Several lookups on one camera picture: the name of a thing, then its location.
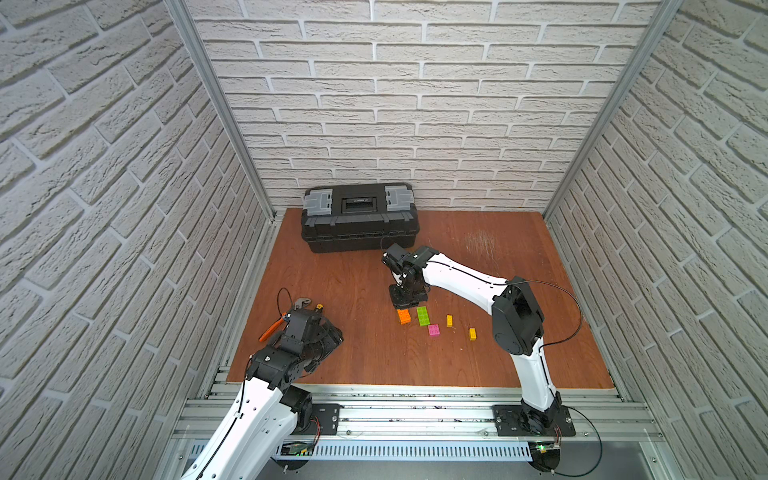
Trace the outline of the green long lego brick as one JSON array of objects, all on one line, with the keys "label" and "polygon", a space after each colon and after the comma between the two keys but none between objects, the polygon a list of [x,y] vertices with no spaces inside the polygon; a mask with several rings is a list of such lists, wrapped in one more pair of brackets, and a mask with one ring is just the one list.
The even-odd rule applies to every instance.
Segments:
[{"label": "green long lego brick", "polygon": [[417,312],[417,318],[420,326],[425,327],[431,324],[426,307],[418,307],[416,309],[416,312]]}]

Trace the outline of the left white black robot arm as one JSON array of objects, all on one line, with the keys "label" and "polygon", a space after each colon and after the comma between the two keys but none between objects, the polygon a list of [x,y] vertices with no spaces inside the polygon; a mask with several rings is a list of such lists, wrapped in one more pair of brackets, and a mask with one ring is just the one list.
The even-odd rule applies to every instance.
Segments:
[{"label": "left white black robot arm", "polygon": [[312,394],[294,383],[343,343],[322,305],[292,308],[264,334],[243,382],[184,479],[255,479],[294,431],[311,423]]}]

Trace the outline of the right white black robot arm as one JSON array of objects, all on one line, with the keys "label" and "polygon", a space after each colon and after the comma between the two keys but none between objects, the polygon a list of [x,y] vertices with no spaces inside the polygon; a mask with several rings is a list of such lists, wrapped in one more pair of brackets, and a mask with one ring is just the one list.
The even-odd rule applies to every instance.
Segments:
[{"label": "right white black robot arm", "polygon": [[492,336],[514,363],[521,383],[522,428],[543,434],[554,427],[562,401],[543,351],[544,315],[529,282],[473,270],[430,247],[408,252],[394,244],[382,255],[394,278],[390,298],[397,309],[417,307],[437,287],[481,308],[491,317]]}]

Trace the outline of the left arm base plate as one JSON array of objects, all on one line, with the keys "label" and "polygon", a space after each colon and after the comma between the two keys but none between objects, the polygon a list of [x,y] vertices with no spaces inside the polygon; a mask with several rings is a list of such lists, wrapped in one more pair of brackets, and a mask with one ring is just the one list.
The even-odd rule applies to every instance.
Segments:
[{"label": "left arm base plate", "polygon": [[340,410],[336,403],[313,404],[297,414],[297,425],[293,435],[335,436],[338,432]]}]

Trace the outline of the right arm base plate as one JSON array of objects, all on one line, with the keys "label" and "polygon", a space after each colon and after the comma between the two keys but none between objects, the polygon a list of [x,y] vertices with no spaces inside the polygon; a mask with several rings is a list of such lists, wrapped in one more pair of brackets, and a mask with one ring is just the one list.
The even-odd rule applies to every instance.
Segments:
[{"label": "right arm base plate", "polygon": [[575,426],[567,407],[554,403],[539,411],[524,402],[493,405],[494,425],[499,437],[574,437]]}]

